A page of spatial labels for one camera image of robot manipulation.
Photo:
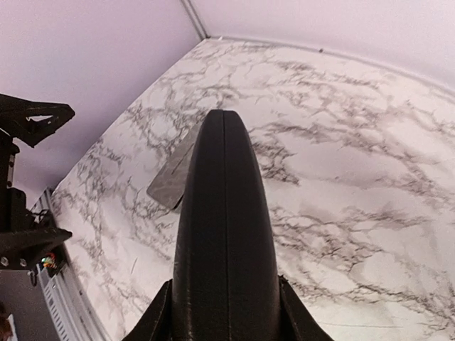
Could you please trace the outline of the grey marbled glasses case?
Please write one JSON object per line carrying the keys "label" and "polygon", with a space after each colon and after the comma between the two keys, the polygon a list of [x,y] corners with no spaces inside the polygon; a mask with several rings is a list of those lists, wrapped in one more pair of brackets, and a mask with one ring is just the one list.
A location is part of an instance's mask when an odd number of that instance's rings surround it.
{"label": "grey marbled glasses case", "polygon": [[186,134],[147,188],[147,195],[167,209],[180,210],[199,130],[197,124]]}

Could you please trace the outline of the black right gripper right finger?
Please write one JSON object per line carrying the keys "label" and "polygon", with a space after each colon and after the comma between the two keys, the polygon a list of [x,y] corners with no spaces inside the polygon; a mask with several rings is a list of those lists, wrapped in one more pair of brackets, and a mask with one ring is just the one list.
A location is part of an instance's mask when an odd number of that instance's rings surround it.
{"label": "black right gripper right finger", "polygon": [[314,320],[284,276],[279,277],[279,290],[281,305],[280,340],[333,341],[333,338]]}

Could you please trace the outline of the black glasses case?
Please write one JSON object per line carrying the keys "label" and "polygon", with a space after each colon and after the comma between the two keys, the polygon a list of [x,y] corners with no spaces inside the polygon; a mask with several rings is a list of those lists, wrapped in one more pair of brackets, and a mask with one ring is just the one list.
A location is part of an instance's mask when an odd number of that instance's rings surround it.
{"label": "black glasses case", "polygon": [[277,261],[259,166],[240,116],[213,110],[193,149],[172,283],[175,340],[278,340]]}

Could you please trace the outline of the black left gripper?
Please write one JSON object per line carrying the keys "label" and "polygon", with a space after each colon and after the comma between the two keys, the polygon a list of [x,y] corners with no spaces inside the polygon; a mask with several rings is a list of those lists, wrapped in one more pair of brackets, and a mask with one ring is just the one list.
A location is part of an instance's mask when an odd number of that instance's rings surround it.
{"label": "black left gripper", "polygon": [[73,235],[52,227],[22,231],[28,211],[25,192],[13,186],[15,158],[20,150],[12,138],[34,148],[74,116],[68,104],[1,94],[1,270],[31,270],[45,253],[45,246],[62,244]]}

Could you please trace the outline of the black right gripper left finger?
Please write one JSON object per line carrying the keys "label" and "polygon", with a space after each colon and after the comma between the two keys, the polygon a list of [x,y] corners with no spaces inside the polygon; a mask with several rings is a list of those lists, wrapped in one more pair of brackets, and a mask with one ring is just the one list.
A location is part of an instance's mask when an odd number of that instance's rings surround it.
{"label": "black right gripper left finger", "polygon": [[171,336],[172,280],[163,284],[133,330],[123,341],[168,341]]}

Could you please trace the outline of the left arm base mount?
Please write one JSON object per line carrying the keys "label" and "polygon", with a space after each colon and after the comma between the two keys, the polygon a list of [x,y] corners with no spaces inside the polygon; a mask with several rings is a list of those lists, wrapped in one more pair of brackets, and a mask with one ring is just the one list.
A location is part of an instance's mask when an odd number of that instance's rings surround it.
{"label": "left arm base mount", "polygon": [[[33,216],[36,219],[36,223],[44,225],[44,227],[55,227],[55,219],[49,209],[42,209],[40,212],[34,212]],[[45,246],[44,254],[38,259],[38,263],[35,267],[28,272],[32,287],[36,287],[38,284],[38,274],[41,270],[47,269],[48,275],[54,277],[59,274],[65,263],[65,255],[63,252],[63,245]]]}

